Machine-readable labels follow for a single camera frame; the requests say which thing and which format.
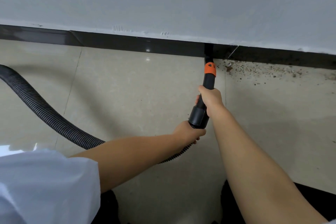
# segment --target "black pants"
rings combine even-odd
[[[328,221],[336,219],[336,195],[295,183],[296,187],[306,200],[323,215]],[[224,223],[245,223],[235,198],[233,197],[228,181],[222,188],[220,202],[223,209]],[[100,197],[100,209],[91,224],[120,224],[118,218],[118,202],[113,191],[105,192]]]

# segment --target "person's left hand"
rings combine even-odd
[[[189,122],[185,120],[175,128],[173,135],[181,140],[184,147],[191,143],[196,144],[200,136],[204,136],[206,132],[205,129],[192,128]]]

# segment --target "corrugated black hose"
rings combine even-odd
[[[68,139],[70,142],[88,150],[94,148],[105,141],[94,137],[61,116],[54,108],[52,108],[38,92],[14,69],[0,65],[0,78],[7,83],[8,86],[19,96],[19,98],[49,127],[57,133]],[[162,161],[168,162],[177,158],[189,149],[191,145],[183,148],[170,158]]]

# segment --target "person's right hand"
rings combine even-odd
[[[201,93],[202,100],[207,107],[207,114],[209,117],[212,116],[212,113],[216,108],[224,107],[222,95],[218,89],[208,90],[204,86],[200,85],[198,90]],[[196,104],[199,98],[200,96],[198,95],[195,101]]]

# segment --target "beige floor tile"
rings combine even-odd
[[[0,64],[18,71],[63,114],[81,47],[0,40]],[[0,80],[0,156],[33,149],[54,149],[57,133],[41,121]]]
[[[226,106],[295,182],[336,193],[334,70],[232,61]]]
[[[111,140],[171,133],[186,120],[203,82],[196,57],[84,48],[65,117]],[[216,87],[224,92],[225,73]],[[65,155],[82,149],[59,137]],[[221,218],[225,175],[211,124],[180,158],[157,165],[114,189],[126,223],[210,223]]]

